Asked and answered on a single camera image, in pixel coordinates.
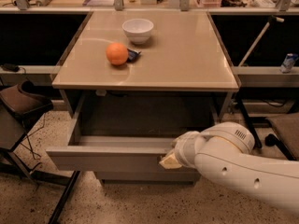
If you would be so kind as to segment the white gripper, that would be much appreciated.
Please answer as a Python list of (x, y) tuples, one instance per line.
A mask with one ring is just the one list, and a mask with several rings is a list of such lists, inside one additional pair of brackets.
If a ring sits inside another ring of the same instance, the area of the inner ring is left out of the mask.
[(174, 151), (169, 151), (159, 164), (164, 169), (178, 169), (182, 166), (195, 168), (195, 156), (206, 145), (206, 139), (199, 132), (187, 132), (175, 139)]

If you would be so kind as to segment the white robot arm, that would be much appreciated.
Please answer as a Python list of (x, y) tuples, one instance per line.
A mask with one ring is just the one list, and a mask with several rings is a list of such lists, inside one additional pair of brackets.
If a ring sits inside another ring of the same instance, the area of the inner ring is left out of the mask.
[(160, 164), (193, 168), (213, 183), (298, 215), (299, 162), (254, 156), (254, 143), (246, 127), (223, 122), (177, 137)]

